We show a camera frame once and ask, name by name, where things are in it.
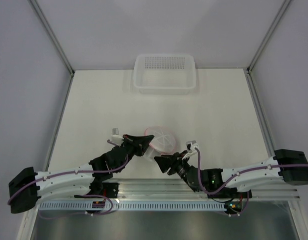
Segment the white mesh laundry bag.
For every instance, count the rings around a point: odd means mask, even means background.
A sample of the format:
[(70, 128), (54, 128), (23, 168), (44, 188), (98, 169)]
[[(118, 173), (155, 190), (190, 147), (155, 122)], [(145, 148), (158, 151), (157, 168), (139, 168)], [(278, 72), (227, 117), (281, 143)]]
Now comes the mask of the white mesh laundry bag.
[(150, 142), (149, 148), (144, 155), (145, 159), (151, 162), (154, 161), (154, 157), (172, 154), (176, 148), (174, 135), (165, 127), (148, 127), (144, 135), (154, 135), (154, 139)]

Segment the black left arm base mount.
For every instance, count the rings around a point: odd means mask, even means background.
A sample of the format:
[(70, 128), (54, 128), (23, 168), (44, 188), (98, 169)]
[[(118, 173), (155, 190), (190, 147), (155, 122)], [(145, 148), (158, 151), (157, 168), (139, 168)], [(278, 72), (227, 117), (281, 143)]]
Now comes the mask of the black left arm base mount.
[(96, 195), (102, 195), (110, 199), (118, 197), (119, 183), (115, 182), (103, 182), (96, 188), (94, 193)]

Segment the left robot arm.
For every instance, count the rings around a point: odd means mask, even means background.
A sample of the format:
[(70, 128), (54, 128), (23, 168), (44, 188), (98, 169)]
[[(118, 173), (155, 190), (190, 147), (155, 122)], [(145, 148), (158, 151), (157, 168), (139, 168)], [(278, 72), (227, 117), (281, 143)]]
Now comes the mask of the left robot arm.
[(56, 198), (101, 197), (103, 182), (121, 172), (133, 157), (144, 156), (153, 139), (153, 135), (124, 134), (110, 151), (67, 170), (36, 172), (33, 167), (24, 168), (8, 184), (10, 212), (24, 213)]

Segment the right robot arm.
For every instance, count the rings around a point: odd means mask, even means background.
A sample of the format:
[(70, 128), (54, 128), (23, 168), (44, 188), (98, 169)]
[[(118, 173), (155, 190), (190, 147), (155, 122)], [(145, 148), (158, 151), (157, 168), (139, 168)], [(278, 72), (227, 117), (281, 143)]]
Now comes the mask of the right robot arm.
[(279, 149), (267, 160), (239, 168), (201, 168), (188, 163), (192, 153), (188, 150), (154, 158), (161, 172), (177, 174), (194, 192), (204, 192), (211, 199), (249, 198), (255, 187), (283, 181), (292, 186), (308, 185), (308, 161), (302, 151)]

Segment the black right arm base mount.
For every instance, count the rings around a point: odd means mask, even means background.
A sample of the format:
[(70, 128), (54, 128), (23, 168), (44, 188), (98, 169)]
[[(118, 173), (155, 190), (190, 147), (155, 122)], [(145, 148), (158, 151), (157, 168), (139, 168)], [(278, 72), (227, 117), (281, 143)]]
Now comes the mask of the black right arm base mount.
[(220, 192), (214, 195), (208, 195), (209, 199), (247, 199), (247, 197), (252, 198), (252, 191), (238, 192), (237, 188), (223, 188)]

